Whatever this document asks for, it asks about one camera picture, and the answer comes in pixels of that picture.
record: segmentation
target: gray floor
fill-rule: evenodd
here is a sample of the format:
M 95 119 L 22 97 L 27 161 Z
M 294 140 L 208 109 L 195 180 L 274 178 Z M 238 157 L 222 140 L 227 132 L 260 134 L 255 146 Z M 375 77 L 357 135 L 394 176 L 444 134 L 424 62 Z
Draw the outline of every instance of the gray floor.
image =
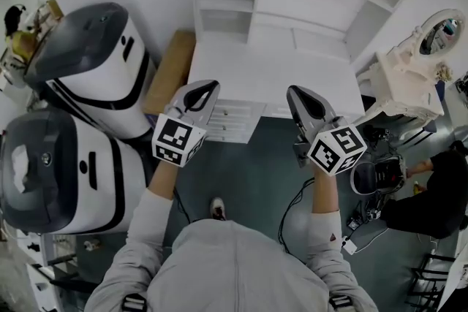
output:
M 387 120 L 382 117 L 376 122 L 383 121 L 387 126 Z M 229 219 L 276 239 L 284 210 L 302 183 L 312 176 L 308 169 L 299 169 L 292 152 L 297 133 L 292 121 L 262 118 L 248 145 L 207 142 L 178 177 L 177 189 L 191 220 L 208 217 L 210 199 L 219 196 L 226 204 Z M 414 147 L 403 146 L 399 152 L 409 165 L 416 164 L 443 151 L 453 140 L 451 133 L 450 119 L 445 116 L 437 120 L 436 134 Z M 424 184 L 428 176 L 418 176 L 418 182 Z M 338 185 L 345 224 L 358 196 L 350 188 L 349 173 L 338 176 Z M 411 185 L 409 181 L 397 197 L 410 196 Z M 304 238 L 311 207 L 312 190 L 307 189 L 303 201 L 290 211 L 284 225 L 284 238 L 290 250 L 302 259 L 306 254 Z M 167 252 L 186 225 L 185 216 L 174 205 L 165 238 Z M 384 228 L 382 222 L 371 222 L 353 236 L 353 241 L 362 247 Z M 86 280 L 99 283 L 113 255 L 124 244 L 125 235 L 100 236 L 102 248 L 91 253 L 80 245 L 88 238 L 83 236 L 78 240 L 80 273 Z M 437 253 L 452 256 L 455 246 L 456 235 L 440 241 Z M 424 235 L 418 239 L 415 234 L 389 230 L 365 251 L 344 256 L 380 312 L 405 312 L 410 311 L 404 305 L 410 286 L 410 267 L 419 266 L 423 255 L 433 247 Z

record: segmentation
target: black cable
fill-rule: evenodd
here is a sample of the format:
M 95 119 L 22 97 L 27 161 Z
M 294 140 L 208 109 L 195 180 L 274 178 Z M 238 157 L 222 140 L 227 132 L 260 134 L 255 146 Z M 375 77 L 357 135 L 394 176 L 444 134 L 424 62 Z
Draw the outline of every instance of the black cable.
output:
M 286 211 L 284 212 L 284 215 L 281 219 L 281 222 L 279 223 L 279 228 L 278 228 L 278 242 L 280 245 L 283 246 L 284 248 L 284 251 L 287 253 L 287 254 L 291 254 L 289 248 L 287 247 L 287 244 L 286 244 L 286 241 L 284 240 L 284 237 L 283 237 L 283 227 L 284 227 L 284 221 L 286 219 L 286 215 L 287 213 L 289 212 L 289 210 L 296 204 L 298 204 L 302 198 L 303 198 L 303 192 L 304 192 L 304 189 L 307 187 L 307 186 L 310 186 L 313 184 L 313 182 L 315 181 L 315 178 L 310 178 L 308 179 L 307 181 L 305 181 L 301 187 L 301 190 L 299 190 L 299 192 L 295 195 L 295 197 L 291 200 L 291 203 L 287 206 L 286 208 Z
M 183 213 L 185 215 L 187 221 L 189 222 L 189 224 L 191 224 L 192 222 L 190 221 L 189 214 L 185 210 L 184 204 L 182 203 L 181 196 L 178 194 L 178 191 L 177 191 L 176 187 L 174 188 L 174 197 L 177 199 L 177 209 L 178 209 L 178 211 L 180 213 Z

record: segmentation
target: white desk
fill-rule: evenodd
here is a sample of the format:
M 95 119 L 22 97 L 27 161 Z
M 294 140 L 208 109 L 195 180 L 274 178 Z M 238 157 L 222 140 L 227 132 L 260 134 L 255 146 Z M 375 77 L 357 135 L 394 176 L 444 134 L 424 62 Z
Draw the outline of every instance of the white desk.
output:
M 207 79 L 221 84 L 208 122 L 208 140 L 247 143 L 260 116 L 292 118 L 286 100 L 290 85 L 316 91 L 349 122 L 364 114 L 351 66 L 308 53 L 241 43 L 198 42 L 189 82 Z
M 354 122 L 365 123 L 385 112 L 386 115 L 406 115 L 419 118 L 410 123 L 400 134 L 400 139 L 413 129 L 425 126 L 429 121 L 444 115 L 434 84 L 412 72 L 400 72 L 393 68 L 392 55 L 377 54 L 378 62 L 358 76 L 358 82 L 371 81 L 376 102 L 366 114 Z

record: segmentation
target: round mirror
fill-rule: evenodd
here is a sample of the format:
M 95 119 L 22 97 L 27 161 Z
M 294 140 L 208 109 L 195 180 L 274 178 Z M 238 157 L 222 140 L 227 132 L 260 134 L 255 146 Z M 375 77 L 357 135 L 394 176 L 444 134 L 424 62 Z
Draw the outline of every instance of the round mirror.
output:
M 431 55 L 451 47 L 458 39 L 458 34 L 461 32 L 459 26 L 462 22 L 462 20 L 447 18 L 436 23 L 421 42 L 419 54 Z

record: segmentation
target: cardboard box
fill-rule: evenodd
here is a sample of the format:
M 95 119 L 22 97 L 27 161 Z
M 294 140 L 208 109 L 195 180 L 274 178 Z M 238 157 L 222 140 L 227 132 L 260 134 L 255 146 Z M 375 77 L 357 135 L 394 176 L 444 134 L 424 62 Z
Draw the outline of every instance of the cardboard box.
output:
M 195 44 L 195 33 L 191 31 L 177 30 L 170 40 L 143 103 L 143 112 L 153 127 L 158 114 L 164 112 L 176 91 L 186 84 Z

